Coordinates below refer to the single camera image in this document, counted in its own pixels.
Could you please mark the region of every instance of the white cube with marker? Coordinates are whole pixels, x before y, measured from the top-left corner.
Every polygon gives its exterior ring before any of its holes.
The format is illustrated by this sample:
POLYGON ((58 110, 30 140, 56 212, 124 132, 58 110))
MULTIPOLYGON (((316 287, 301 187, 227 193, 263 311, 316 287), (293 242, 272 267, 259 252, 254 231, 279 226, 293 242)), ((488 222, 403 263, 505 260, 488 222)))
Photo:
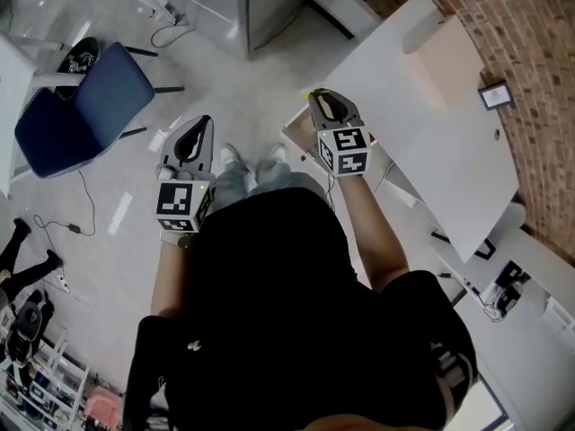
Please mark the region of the white cube with marker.
POLYGON ((214 200, 215 186, 207 180, 159 180, 155 216, 174 233, 197 233, 214 200))
POLYGON ((371 145, 365 126, 318 131, 317 144, 335 177, 363 174, 369 167, 371 145))

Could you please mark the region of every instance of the brick wall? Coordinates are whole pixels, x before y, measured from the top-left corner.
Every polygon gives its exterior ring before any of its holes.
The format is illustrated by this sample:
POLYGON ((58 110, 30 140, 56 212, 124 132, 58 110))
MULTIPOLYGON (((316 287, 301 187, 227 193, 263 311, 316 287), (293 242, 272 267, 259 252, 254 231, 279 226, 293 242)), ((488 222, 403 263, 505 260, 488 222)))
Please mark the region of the brick wall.
MULTIPOLYGON (((364 0, 382 18, 406 0, 364 0)), ((532 235, 575 258, 575 0, 434 0, 478 48, 487 82, 507 80, 500 109, 532 235)))

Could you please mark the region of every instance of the sneaker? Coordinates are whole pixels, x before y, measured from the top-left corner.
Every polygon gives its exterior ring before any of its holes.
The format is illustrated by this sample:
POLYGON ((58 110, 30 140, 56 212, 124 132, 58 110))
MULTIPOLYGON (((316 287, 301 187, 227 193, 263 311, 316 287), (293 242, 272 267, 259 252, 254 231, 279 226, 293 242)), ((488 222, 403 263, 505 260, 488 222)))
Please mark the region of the sneaker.
POLYGON ((271 149, 270 159, 275 160, 278 163, 286 162, 286 151, 287 148, 283 144, 275 144, 271 149))
POLYGON ((32 233, 31 228, 20 217, 14 219, 14 225, 16 225, 16 230, 20 230, 22 232, 23 236, 28 236, 32 233))
POLYGON ((223 144, 219 154, 224 167, 230 163, 240 163, 242 161, 240 154, 230 144, 223 144))
POLYGON ((64 266, 64 261, 58 255, 56 255, 52 249, 48 249, 46 253, 48 254, 47 261, 53 265, 54 269, 62 268, 64 266))

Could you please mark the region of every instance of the black sleeve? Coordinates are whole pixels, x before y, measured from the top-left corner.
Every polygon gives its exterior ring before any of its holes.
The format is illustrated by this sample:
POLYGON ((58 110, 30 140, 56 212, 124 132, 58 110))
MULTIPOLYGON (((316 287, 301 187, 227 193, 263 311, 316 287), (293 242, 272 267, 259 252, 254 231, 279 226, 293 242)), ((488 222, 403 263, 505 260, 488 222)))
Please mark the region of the black sleeve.
POLYGON ((177 330, 178 322, 159 316, 147 316, 139 323, 124 397, 122 429, 147 428, 150 399, 158 392, 158 379, 166 374, 177 330))
POLYGON ((398 401, 395 424, 440 428, 459 409, 477 378, 469 332, 428 271, 396 278, 379 298, 385 320, 390 321, 390 342, 399 353, 393 365, 384 367, 386 378, 397 379, 398 396, 404 395, 398 401), (464 379, 455 384, 451 375, 457 366, 464 379))

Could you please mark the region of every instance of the blue jeans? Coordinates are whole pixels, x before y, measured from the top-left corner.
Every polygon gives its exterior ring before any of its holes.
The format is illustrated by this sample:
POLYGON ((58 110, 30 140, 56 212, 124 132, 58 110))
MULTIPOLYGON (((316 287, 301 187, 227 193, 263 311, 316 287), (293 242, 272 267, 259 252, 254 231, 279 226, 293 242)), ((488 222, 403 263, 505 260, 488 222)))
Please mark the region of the blue jeans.
POLYGON ((255 179, 258 186, 248 193, 248 168, 243 163, 233 162, 216 179, 216 195, 212 203, 212 212, 242 201, 253 195, 280 189, 310 189, 322 199, 326 199, 322 186, 310 175, 303 172, 292 172, 289 164, 275 160, 263 160, 258 164, 255 179))

